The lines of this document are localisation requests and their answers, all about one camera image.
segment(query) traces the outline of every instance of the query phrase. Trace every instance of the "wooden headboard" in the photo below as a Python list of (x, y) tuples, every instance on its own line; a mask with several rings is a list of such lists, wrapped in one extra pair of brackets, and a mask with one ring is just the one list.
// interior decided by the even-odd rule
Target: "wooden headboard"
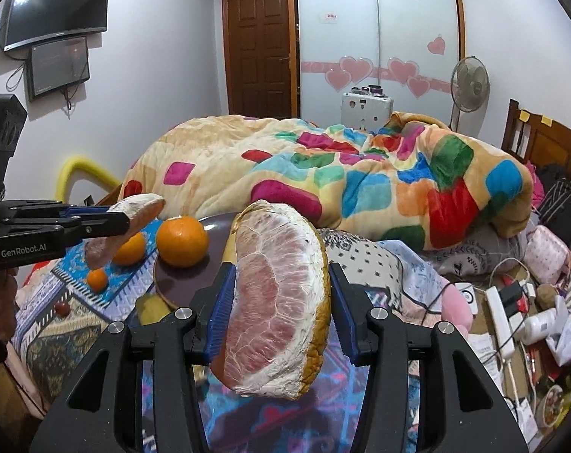
[(557, 163), (571, 180), (571, 129), (556, 120), (534, 114), (510, 100), (502, 150), (522, 163)]

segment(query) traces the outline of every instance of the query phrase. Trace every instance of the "tangerine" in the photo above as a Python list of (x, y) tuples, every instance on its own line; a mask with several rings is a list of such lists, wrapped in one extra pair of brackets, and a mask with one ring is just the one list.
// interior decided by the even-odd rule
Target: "tangerine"
[(145, 236), (141, 232), (135, 233), (117, 250), (111, 262), (116, 266), (132, 266), (145, 256), (146, 250)]
[(109, 280), (105, 270), (101, 268), (88, 272), (86, 282), (88, 283), (88, 286), (90, 286), (90, 289), (93, 290), (93, 292), (102, 293), (107, 287)]
[(200, 262), (210, 243), (204, 226), (191, 216), (166, 220), (155, 235), (157, 252), (173, 267), (191, 267)]

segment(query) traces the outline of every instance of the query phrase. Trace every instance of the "white plastic bag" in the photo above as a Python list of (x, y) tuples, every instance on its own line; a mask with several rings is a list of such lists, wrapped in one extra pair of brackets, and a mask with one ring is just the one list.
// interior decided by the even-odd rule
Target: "white plastic bag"
[(559, 295), (556, 310), (558, 314), (546, 342), (558, 366), (564, 366), (571, 362), (571, 319), (564, 298)]

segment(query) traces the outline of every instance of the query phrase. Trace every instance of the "frosted glass door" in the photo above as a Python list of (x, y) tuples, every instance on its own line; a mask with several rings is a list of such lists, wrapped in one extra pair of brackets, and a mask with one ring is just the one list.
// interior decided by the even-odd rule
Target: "frosted glass door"
[(298, 10), (301, 117), (338, 124), (342, 94), (377, 83), (377, 0), (298, 0)]
[(379, 0), (380, 68), (394, 109), (449, 124), (450, 80), (459, 60), (456, 0)]

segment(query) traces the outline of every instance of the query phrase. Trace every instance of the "wooden door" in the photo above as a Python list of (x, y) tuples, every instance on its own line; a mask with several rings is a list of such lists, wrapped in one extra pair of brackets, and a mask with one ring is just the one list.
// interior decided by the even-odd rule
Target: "wooden door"
[(291, 117), (287, 0), (226, 0), (229, 111)]

